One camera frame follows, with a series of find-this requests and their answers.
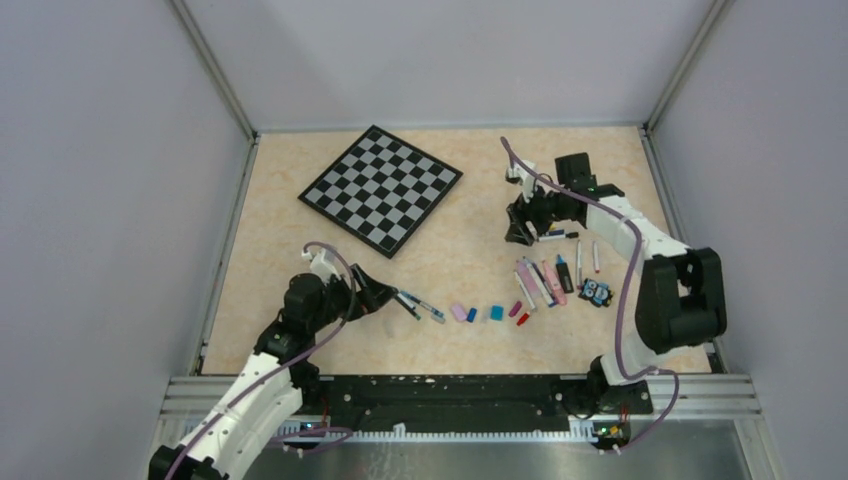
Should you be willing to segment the purple highlighter cap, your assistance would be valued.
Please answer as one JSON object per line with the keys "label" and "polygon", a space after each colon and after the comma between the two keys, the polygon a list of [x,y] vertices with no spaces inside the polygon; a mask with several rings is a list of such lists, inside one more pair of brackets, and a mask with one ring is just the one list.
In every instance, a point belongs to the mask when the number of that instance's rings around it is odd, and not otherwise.
{"label": "purple highlighter cap", "polygon": [[463,305],[455,303],[450,307],[453,318],[458,322],[466,322],[468,314]]}

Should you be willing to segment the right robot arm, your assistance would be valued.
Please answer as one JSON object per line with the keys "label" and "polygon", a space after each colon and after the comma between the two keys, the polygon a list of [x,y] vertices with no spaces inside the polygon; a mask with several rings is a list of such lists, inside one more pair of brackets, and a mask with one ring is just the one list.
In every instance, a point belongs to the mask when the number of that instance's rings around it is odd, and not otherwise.
{"label": "right robot arm", "polygon": [[727,330],[722,262],[656,227],[614,184],[601,184],[585,153],[555,161],[550,180],[513,151],[505,178],[521,187],[508,205],[506,241],[531,246],[543,230],[572,221],[604,240],[627,262],[619,292],[614,347],[595,358],[583,386],[564,394],[569,415],[612,412],[627,385],[667,374],[671,357],[713,341]]}

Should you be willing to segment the purple pen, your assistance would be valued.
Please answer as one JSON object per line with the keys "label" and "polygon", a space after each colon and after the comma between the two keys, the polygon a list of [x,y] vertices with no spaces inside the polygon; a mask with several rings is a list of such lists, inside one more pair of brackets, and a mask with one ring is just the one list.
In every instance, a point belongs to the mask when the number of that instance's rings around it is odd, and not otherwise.
{"label": "purple pen", "polygon": [[551,285],[548,283],[545,275],[542,272],[542,269],[536,263],[533,264],[533,269],[535,270],[537,277],[541,281],[545,292],[547,293],[548,297],[550,298],[550,306],[553,307],[554,305],[558,305],[559,302],[555,297],[554,290],[552,289]]}

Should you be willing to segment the pink highlighter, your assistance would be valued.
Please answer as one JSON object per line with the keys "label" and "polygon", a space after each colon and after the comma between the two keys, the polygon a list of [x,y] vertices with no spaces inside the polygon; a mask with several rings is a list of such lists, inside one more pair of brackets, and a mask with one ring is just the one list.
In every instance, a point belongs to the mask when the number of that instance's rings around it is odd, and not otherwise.
{"label": "pink highlighter", "polygon": [[556,269],[547,261],[542,262],[542,268],[554,300],[558,305],[565,306],[567,304],[567,297]]}

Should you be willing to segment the light blue highlighter cap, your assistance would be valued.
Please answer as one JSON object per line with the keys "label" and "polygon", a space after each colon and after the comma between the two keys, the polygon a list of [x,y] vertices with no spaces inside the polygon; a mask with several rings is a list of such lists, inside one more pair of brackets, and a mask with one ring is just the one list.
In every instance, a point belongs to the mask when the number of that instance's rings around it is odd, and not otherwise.
{"label": "light blue highlighter cap", "polygon": [[489,319],[493,321],[502,321],[504,317],[504,308],[501,305],[492,305],[489,310]]}

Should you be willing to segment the green pen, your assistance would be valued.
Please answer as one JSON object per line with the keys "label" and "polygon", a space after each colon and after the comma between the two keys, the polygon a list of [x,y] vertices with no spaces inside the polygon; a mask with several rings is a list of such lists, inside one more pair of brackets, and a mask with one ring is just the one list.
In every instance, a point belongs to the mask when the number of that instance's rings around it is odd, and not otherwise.
{"label": "green pen", "polygon": [[398,293],[394,296],[394,299],[402,306],[402,308],[417,321],[421,320],[420,314],[416,311],[414,304],[409,301],[402,294]]}

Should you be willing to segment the blue cap thin marker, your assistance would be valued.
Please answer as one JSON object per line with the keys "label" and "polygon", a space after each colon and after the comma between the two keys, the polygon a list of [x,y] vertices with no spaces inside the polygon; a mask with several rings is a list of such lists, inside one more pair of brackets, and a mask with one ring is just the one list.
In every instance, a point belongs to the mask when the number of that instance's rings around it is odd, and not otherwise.
{"label": "blue cap thin marker", "polygon": [[418,297],[416,297],[416,296],[412,295],[411,293],[408,293],[408,292],[406,292],[406,291],[401,291],[401,292],[400,292],[400,294],[401,294],[401,295],[403,295],[404,297],[406,297],[407,299],[411,300],[411,301],[412,301],[412,302],[414,302],[415,304],[417,304],[417,305],[421,306],[422,308],[424,308],[425,310],[427,310],[427,311],[428,311],[428,312],[430,312],[431,314],[435,314],[435,313],[436,313],[436,310],[437,310],[437,309],[436,309],[435,307],[433,307],[432,305],[428,304],[426,301],[421,300],[421,299],[419,299]]}

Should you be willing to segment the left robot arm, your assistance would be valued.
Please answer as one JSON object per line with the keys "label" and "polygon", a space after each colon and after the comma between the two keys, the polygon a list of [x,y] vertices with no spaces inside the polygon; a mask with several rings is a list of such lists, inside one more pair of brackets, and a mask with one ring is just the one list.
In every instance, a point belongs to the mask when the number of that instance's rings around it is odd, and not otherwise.
{"label": "left robot arm", "polygon": [[322,345],[317,333],[373,314],[398,293],[358,265],[346,275],[292,277],[236,380],[197,427],[152,454],[148,478],[243,478],[285,420],[319,404],[319,369],[309,361]]}

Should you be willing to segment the grey white marker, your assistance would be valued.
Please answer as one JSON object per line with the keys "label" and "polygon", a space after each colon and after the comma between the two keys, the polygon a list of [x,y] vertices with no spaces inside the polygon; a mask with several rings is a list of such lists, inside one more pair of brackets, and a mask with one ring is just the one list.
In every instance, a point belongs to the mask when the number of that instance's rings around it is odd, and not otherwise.
{"label": "grey white marker", "polygon": [[523,281],[522,277],[520,276],[520,274],[518,273],[518,271],[517,271],[517,270],[514,270],[514,271],[513,271],[513,275],[514,275],[514,278],[515,278],[515,280],[516,280],[516,282],[517,282],[517,285],[519,286],[519,288],[520,288],[520,290],[521,290],[522,294],[523,294],[523,295],[524,295],[524,297],[525,297],[525,300],[527,301],[528,309],[529,309],[531,312],[536,311],[536,310],[537,310],[537,306],[536,306],[536,304],[535,304],[535,302],[534,302],[534,300],[533,300],[533,298],[532,298],[532,295],[530,294],[530,292],[529,292],[529,290],[528,290],[528,288],[527,288],[527,286],[526,286],[525,282]]}

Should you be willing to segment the black highlighter blue cap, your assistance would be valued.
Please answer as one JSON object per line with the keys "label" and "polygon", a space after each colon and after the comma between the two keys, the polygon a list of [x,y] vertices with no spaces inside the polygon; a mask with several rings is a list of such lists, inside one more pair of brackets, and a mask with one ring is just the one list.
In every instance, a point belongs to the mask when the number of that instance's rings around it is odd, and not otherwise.
{"label": "black highlighter blue cap", "polygon": [[569,266],[560,254],[556,257],[555,268],[563,291],[566,294],[574,293],[575,286],[571,277]]}

